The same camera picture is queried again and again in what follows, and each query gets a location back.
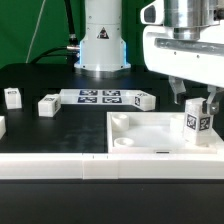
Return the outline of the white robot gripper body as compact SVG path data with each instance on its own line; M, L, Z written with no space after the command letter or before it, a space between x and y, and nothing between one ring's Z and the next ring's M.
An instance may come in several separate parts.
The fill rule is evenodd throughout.
M173 30L147 26L144 61L151 71L224 88L224 23L201 30L198 41L172 38Z

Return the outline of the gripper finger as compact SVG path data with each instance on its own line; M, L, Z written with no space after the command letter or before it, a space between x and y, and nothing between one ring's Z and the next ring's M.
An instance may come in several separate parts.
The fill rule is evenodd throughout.
M170 76L169 84L174 94L174 102L176 104L181 104L186 94L184 81L181 78Z
M208 115L215 115L219 112L219 103L222 99L222 88L209 85L207 87L209 96L202 104L202 112Z

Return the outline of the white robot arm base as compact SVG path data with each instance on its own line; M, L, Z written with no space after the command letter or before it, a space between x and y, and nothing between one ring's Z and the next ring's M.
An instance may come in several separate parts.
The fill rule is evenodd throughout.
M115 78L127 72L122 39L122 0L85 0L85 36L80 41L75 71L94 78Z

